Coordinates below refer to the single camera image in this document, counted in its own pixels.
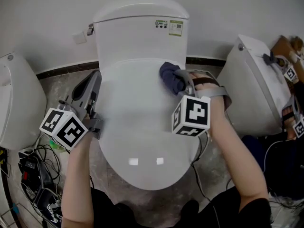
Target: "hand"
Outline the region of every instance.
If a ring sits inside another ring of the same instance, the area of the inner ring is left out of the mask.
[[[205,74],[198,73],[192,73],[190,74],[190,76],[192,79],[202,77],[210,78]],[[218,86],[211,83],[199,84],[195,86],[196,90],[211,89],[216,87]],[[218,129],[218,126],[221,125],[221,123],[226,119],[224,98],[222,96],[216,96],[211,98],[210,111],[210,134],[212,135],[216,131],[216,129]]]

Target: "label sticker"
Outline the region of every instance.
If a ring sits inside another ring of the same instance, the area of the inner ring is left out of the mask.
[[[287,78],[289,81],[293,81],[296,78],[296,72],[294,67],[291,65],[284,74],[284,77]]]
[[[293,125],[293,129],[297,138],[301,138],[304,135],[304,118],[302,118],[299,122]]]
[[[168,21],[166,20],[157,20],[155,21],[155,27],[156,28],[167,28]]]
[[[184,23],[183,21],[170,20],[169,35],[181,36],[183,23]]]

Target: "toilet tank lid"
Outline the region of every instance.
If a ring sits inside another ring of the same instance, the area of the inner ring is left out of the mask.
[[[116,0],[103,6],[93,22],[137,16],[189,18],[188,12],[173,0]]]

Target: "white toilet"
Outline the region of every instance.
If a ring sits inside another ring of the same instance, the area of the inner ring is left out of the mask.
[[[185,68],[186,10],[172,0],[119,0],[94,17],[102,83],[96,112],[100,147],[128,183],[159,190],[178,181],[197,153],[198,138],[171,133],[180,98],[163,85],[165,61]]]
[[[27,61],[11,53],[0,58],[0,146],[20,150],[35,143],[47,98]]]
[[[217,78],[232,99],[227,114],[240,135],[282,131],[282,109],[291,94],[280,70],[264,62],[264,53],[270,55],[264,42],[239,35]]]

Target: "white wall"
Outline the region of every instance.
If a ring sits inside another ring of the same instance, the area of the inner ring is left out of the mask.
[[[76,45],[93,15],[112,0],[0,0],[0,55],[21,53],[36,73],[96,61],[95,37]],[[238,34],[272,46],[304,38],[304,0],[176,0],[190,14],[188,55],[225,58]]]

